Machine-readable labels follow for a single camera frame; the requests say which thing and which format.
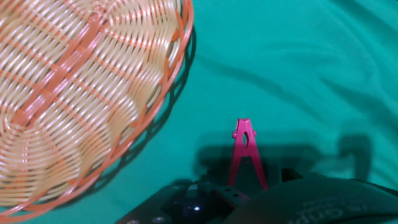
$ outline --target plastic clothespin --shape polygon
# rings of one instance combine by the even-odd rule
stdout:
[[[246,144],[243,143],[243,137],[246,135]],[[261,184],[262,189],[267,190],[267,181],[262,169],[261,159],[259,151],[257,148],[256,132],[251,126],[250,119],[238,119],[236,124],[236,131],[233,133],[233,138],[235,139],[231,166],[229,167],[228,185],[234,186],[236,181],[236,176],[238,174],[239,165],[241,163],[242,157],[250,157],[251,162],[257,174],[257,178]]]

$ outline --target teal cloth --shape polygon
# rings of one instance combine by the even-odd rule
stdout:
[[[173,180],[216,164],[221,148],[232,150],[238,118],[251,119],[275,166],[398,189],[398,1],[193,6],[195,59],[155,134],[141,138],[144,150],[107,170],[113,178],[98,190],[26,223],[114,223]]]

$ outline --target woven basket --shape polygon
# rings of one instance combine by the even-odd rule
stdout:
[[[132,146],[192,26],[190,0],[0,1],[0,223],[75,198]]]

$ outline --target pink clothespin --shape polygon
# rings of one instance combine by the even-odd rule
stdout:
[[[243,143],[243,137],[246,135],[246,144]],[[242,157],[250,157],[251,162],[257,174],[257,178],[262,189],[267,190],[267,181],[262,169],[261,159],[257,148],[256,132],[251,126],[250,119],[238,119],[236,131],[233,133],[235,139],[234,149],[232,153],[231,166],[229,167],[228,185],[234,186],[236,176],[238,174],[239,165]]]

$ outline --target green fabric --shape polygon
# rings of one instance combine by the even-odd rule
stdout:
[[[114,178],[102,188],[26,223],[114,223],[173,180],[213,166],[221,148],[232,149],[238,118],[251,119],[273,165],[398,189],[397,1],[193,5],[195,59],[158,132],[116,175],[107,171]]]

